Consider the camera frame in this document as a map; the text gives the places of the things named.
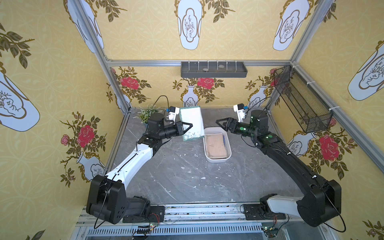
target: paper in tray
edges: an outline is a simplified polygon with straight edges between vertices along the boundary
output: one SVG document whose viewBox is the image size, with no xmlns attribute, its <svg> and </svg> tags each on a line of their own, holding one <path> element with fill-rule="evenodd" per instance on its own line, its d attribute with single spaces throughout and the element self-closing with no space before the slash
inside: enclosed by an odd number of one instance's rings
<svg viewBox="0 0 384 240">
<path fill-rule="evenodd" d="M 210 159 L 227 158 L 222 133 L 205 134 L 206 153 Z"/>
<path fill-rule="evenodd" d="M 204 136 L 204 124 L 200 106 L 180 108 L 180 120 L 193 124 L 193 127 L 183 135 L 184 141 Z"/>
</svg>

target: black wire basket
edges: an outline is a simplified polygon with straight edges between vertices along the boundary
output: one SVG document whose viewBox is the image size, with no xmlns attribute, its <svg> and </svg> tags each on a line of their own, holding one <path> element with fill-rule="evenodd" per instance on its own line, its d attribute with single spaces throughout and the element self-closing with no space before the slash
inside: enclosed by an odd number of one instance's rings
<svg viewBox="0 0 384 240">
<path fill-rule="evenodd" d="M 284 66 L 274 73 L 275 87 L 305 133 L 326 130 L 333 113 L 310 84 L 292 68 Z"/>
</svg>

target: white plastic tray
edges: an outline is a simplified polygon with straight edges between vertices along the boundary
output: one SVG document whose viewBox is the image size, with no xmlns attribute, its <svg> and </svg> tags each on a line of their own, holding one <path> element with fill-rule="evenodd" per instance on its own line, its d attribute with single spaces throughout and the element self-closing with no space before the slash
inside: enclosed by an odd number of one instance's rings
<svg viewBox="0 0 384 240">
<path fill-rule="evenodd" d="M 228 134 L 227 132 L 222 129 L 221 127 L 207 127 L 207 128 L 204 128 L 204 134 L 214 134 L 214 133 L 222 133 L 223 136 L 224 136 L 224 147 L 225 147 L 225 150 L 227 151 L 227 158 L 221 158 L 221 159 L 211 159 L 207 156 L 207 146 L 206 146 L 206 143 L 205 143 L 205 137 L 203 138 L 203 142 L 204 142 L 204 153 L 205 153 L 205 157 L 207 159 L 208 162 L 225 162 L 227 161 L 231 156 L 232 156 L 232 151 L 231 151 L 231 146 L 229 144 L 229 139 L 228 139 Z"/>
</svg>

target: red rose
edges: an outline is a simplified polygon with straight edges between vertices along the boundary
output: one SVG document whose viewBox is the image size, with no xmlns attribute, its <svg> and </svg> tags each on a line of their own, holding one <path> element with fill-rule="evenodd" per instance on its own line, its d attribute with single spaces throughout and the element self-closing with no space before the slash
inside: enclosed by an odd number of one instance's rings
<svg viewBox="0 0 384 240">
<path fill-rule="evenodd" d="M 271 71 L 269 72 L 269 75 L 272 75 L 276 72 L 277 68 L 272 68 Z"/>
<path fill-rule="evenodd" d="M 339 144 L 328 135 L 324 135 L 319 139 L 321 154 L 325 160 L 335 160 L 339 156 Z"/>
<path fill-rule="evenodd" d="M 77 143 L 80 144 L 81 147 L 85 147 L 92 139 L 95 137 L 93 133 L 93 128 L 89 125 L 82 127 L 79 132 L 79 138 L 77 139 Z"/>
<path fill-rule="evenodd" d="M 127 88 L 138 89 L 140 86 L 137 83 L 137 80 L 131 77 L 122 78 L 120 79 L 120 82 L 121 82 L 121 85 L 126 86 Z"/>
<path fill-rule="evenodd" d="M 70 140 L 69 136 L 64 134 L 63 137 L 61 138 L 61 144 L 64 144 L 64 146 L 67 146 L 69 140 Z"/>
<path fill-rule="evenodd" d="M 329 125 L 330 125 L 331 127 L 335 126 L 335 125 L 336 125 L 336 119 L 331 118 L 331 121 L 329 122 Z"/>
<path fill-rule="evenodd" d="M 215 85 L 213 78 L 199 78 L 197 85 L 206 89 L 211 89 Z"/>
<path fill-rule="evenodd" d="M 275 87 L 278 82 L 279 82 L 279 78 L 276 78 L 273 82 L 271 82 L 271 86 Z"/>
</svg>

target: gray marble table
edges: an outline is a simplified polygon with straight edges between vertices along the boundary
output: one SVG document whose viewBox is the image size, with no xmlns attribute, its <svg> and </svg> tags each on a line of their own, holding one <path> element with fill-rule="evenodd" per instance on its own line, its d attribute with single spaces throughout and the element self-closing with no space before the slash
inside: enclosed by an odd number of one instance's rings
<svg viewBox="0 0 384 240">
<path fill-rule="evenodd" d="M 137 112 L 132 110 L 114 167 L 131 153 L 146 129 L 139 119 L 133 118 Z M 201 112 L 205 128 L 217 126 L 216 119 L 236 118 L 229 108 L 201 109 Z M 229 132 L 228 138 L 232 157 L 217 164 L 206 160 L 201 138 L 190 141 L 172 138 L 133 177 L 127 196 L 143 196 L 151 203 L 188 203 L 258 201 L 270 193 L 303 195 L 288 174 L 259 149 L 247 146 L 240 135 Z"/>
</svg>

